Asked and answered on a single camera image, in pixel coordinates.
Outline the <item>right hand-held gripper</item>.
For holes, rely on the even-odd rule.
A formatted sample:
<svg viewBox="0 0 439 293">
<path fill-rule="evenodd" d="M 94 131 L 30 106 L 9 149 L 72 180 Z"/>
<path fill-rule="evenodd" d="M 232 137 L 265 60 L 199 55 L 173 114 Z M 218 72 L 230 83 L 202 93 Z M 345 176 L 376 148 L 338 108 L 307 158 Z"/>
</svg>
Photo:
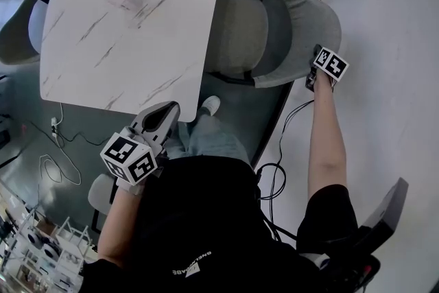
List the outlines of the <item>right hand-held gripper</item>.
<svg viewBox="0 0 439 293">
<path fill-rule="evenodd" d="M 337 53 L 321 45 L 316 45 L 313 52 L 314 58 L 310 60 L 310 72 L 307 74 L 305 87 L 314 91 L 317 70 L 319 69 L 329 77 L 331 88 L 333 88 L 342 79 L 349 64 Z"/>
</svg>

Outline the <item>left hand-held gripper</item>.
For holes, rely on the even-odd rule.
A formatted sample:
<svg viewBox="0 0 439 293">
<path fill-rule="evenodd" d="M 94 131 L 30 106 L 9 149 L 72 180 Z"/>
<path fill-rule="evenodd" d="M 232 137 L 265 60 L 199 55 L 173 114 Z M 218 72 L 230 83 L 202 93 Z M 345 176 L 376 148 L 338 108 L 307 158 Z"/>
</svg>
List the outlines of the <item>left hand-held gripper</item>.
<svg viewBox="0 0 439 293">
<path fill-rule="evenodd" d="M 178 124 L 180 106 L 162 102 L 142 110 L 129 126 L 114 133 L 101 159 L 116 177 L 117 186 L 132 194 L 140 192 L 141 183 L 167 158 L 165 142 Z"/>
</svg>

